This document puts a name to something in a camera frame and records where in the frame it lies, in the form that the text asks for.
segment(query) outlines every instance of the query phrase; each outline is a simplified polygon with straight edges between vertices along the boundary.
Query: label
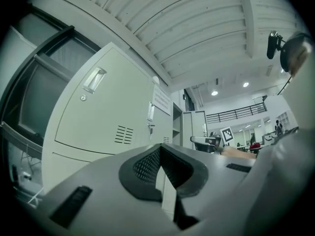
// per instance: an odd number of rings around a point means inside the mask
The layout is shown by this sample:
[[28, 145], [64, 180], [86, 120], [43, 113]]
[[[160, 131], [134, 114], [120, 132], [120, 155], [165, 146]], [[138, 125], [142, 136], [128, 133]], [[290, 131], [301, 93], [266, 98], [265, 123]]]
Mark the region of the label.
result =
[[157, 85], [154, 85], [153, 105], [171, 115], [171, 102], [171, 99]]

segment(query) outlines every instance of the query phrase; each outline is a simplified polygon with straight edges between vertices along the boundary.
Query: locker door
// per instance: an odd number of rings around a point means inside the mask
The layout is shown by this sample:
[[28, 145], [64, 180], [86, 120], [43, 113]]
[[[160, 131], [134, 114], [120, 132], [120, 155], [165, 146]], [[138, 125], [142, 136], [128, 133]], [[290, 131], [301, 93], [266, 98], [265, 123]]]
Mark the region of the locker door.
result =
[[172, 143], [172, 116], [156, 108], [153, 118], [153, 134], [150, 144]]
[[135, 147], [143, 130], [149, 78], [113, 48], [81, 80], [64, 110], [56, 141], [110, 154]]
[[[158, 143], [172, 143], [172, 128], [173, 117], [160, 110], [158, 107], [154, 108], [153, 120], [148, 120], [149, 103], [152, 102], [154, 91], [154, 83], [150, 82], [147, 87], [147, 104], [144, 106], [146, 110], [146, 116], [144, 120], [144, 128], [141, 139], [141, 146], [158, 144]], [[152, 126], [153, 133], [150, 135], [150, 127]]]
[[205, 136], [204, 125], [206, 124], [204, 111], [183, 112], [183, 146], [194, 149], [194, 144], [190, 141], [191, 136]]

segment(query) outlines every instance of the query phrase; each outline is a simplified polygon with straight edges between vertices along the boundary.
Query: red object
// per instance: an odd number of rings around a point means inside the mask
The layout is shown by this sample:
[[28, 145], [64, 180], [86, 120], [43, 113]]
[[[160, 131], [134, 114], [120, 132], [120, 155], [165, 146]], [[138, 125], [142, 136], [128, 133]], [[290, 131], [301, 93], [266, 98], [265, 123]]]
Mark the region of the red object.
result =
[[253, 145], [250, 145], [250, 149], [252, 148], [260, 148], [260, 143], [254, 143]]

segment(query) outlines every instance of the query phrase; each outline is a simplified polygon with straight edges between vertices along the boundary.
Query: ceiling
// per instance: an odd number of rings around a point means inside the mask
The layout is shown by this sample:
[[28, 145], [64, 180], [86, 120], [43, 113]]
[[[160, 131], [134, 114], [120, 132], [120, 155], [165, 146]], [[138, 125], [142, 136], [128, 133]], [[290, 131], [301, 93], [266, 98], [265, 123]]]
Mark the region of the ceiling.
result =
[[[224, 98], [240, 95], [244, 93], [254, 93], [262, 89], [285, 84], [290, 75], [281, 72], [282, 68], [276, 65], [268, 67], [248, 68], [246, 71], [229, 73], [217, 79], [211, 79], [198, 86], [191, 87], [199, 106], [206, 103], [222, 100]], [[211, 93], [217, 91], [218, 94], [212, 96]]]
[[[268, 35], [306, 31], [287, 0], [66, 0], [105, 24], [169, 85], [200, 102], [259, 90], [286, 79], [266, 57]], [[266, 76], [272, 67], [271, 74]]]

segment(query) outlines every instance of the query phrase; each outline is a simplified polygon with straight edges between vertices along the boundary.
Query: black slot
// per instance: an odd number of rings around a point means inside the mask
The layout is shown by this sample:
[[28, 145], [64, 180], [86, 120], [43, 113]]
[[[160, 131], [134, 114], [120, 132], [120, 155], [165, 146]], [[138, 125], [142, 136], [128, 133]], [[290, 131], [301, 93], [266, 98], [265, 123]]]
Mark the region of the black slot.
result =
[[226, 166], [229, 169], [233, 169], [236, 171], [241, 171], [241, 172], [250, 172], [251, 167], [250, 166], [244, 166], [244, 165], [239, 165], [239, 164], [235, 164], [235, 163], [230, 163]]
[[50, 219], [60, 226], [68, 228], [91, 192], [92, 189], [87, 186], [80, 186], [76, 188], [54, 212]]

